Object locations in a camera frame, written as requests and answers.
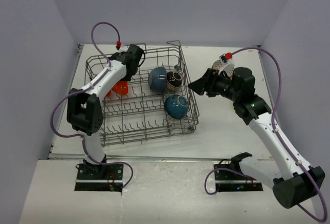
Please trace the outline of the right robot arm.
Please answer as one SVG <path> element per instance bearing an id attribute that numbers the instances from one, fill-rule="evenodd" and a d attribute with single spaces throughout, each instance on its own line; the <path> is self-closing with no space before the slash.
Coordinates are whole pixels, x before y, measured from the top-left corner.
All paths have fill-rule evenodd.
<path id="1" fill-rule="evenodd" d="M 235 179 L 248 175 L 259 180 L 272 189 L 277 201 L 286 209 L 318 195 L 325 172 L 300 155 L 272 120 L 271 108 L 255 94 L 255 77 L 250 69 L 238 67 L 232 77 L 228 77 L 224 71 L 209 68 L 201 78 L 189 83 L 188 88 L 198 95 L 220 95 L 231 100 L 237 116 L 257 134 L 278 166 L 278 171 L 271 172 L 258 166 L 251 154 L 242 153 L 233 157 L 235 163 L 230 166 Z"/>

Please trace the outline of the orange bowl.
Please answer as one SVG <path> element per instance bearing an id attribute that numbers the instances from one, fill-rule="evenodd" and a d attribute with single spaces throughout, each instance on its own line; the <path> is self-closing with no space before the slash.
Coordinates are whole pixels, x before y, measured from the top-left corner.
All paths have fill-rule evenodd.
<path id="1" fill-rule="evenodd" d="M 106 94 L 106 97 L 107 97 L 107 98 L 111 97 L 112 92 L 113 92 L 113 90 L 110 89 L 110 90 L 108 91 L 108 93 Z"/>
<path id="2" fill-rule="evenodd" d="M 119 95 L 128 94 L 128 83 L 126 81 L 118 81 L 112 88 L 112 91 Z"/>

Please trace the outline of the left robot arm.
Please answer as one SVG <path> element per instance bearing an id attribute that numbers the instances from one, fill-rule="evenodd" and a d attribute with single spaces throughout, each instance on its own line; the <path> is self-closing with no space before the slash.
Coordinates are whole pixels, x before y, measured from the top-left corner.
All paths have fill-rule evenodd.
<path id="1" fill-rule="evenodd" d="M 106 155 L 103 151 L 99 129 L 103 124 L 101 101 L 119 81 L 130 81 L 145 59 L 142 48 L 131 44 L 126 51 L 105 57 L 107 64 L 90 83 L 69 91 L 67 122 L 82 138 L 85 158 L 84 171 L 96 179 L 107 173 Z"/>

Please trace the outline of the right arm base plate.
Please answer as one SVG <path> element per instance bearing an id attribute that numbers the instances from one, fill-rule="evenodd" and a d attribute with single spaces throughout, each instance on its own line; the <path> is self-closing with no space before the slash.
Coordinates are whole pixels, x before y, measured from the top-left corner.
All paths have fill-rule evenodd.
<path id="1" fill-rule="evenodd" d="M 214 169 L 224 168 L 241 173 L 238 164 L 228 159 L 222 159 L 213 165 Z M 226 170 L 214 172 L 216 190 L 218 192 L 263 191 L 262 184 L 252 178 L 242 177 Z"/>

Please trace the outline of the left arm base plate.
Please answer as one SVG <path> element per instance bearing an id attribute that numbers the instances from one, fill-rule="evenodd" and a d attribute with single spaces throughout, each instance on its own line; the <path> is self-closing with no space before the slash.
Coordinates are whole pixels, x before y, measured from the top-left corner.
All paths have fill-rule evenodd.
<path id="1" fill-rule="evenodd" d="M 75 191 L 118 192 L 123 190 L 123 165 L 110 166 L 83 163 L 76 165 Z"/>

